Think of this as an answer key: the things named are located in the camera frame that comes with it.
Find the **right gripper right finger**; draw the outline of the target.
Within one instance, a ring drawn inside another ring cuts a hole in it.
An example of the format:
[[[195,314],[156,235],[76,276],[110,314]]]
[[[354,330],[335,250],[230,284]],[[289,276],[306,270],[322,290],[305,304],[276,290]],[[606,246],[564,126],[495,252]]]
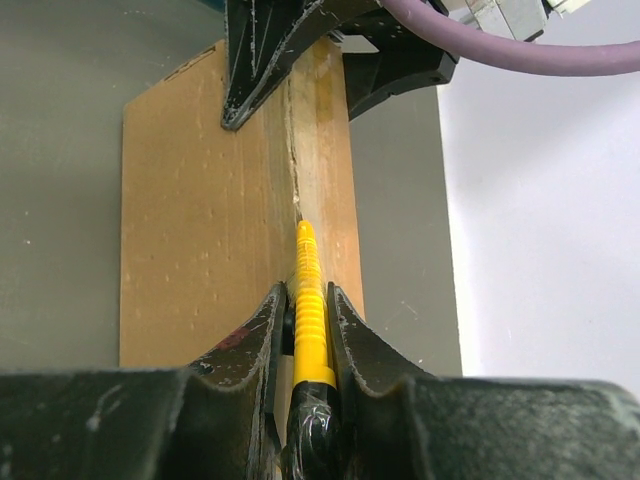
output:
[[[426,479],[414,389],[424,372],[376,334],[345,291],[328,285],[330,346],[347,479]]]

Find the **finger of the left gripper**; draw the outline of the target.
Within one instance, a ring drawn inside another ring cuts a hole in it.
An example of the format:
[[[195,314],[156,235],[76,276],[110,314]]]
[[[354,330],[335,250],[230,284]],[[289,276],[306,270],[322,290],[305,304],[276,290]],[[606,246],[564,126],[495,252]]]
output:
[[[417,37],[395,19],[354,19],[339,32],[361,36],[376,48],[343,55],[351,120],[392,96],[449,83],[459,62],[458,56]]]
[[[377,1],[227,1],[222,127],[241,128],[316,41],[379,8]]]

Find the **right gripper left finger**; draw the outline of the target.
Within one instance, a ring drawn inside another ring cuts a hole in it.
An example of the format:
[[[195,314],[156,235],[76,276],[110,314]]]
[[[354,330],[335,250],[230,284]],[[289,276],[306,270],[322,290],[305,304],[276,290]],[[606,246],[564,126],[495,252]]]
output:
[[[245,323],[188,365],[162,479],[276,477],[276,386],[288,307],[279,282]]]

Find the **brown cardboard express box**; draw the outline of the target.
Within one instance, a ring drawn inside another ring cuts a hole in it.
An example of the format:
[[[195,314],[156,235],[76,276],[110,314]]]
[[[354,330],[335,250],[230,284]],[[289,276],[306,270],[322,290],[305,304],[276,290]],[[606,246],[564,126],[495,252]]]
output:
[[[317,41],[237,131],[217,43],[132,100],[122,141],[119,363],[183,365],[255,311],[316,233],[323,277],[363,287],[343,56]]]

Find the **yellow utility knife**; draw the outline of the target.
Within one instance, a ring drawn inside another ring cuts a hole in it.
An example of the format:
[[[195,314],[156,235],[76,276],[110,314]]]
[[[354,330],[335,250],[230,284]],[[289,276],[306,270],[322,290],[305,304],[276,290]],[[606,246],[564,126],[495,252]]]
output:
[[[336,479],[341,471],[340,406],[329,345],[326,284],[315,230],[307,220],[297,225],[292,299],[292,395],[282,475]]]

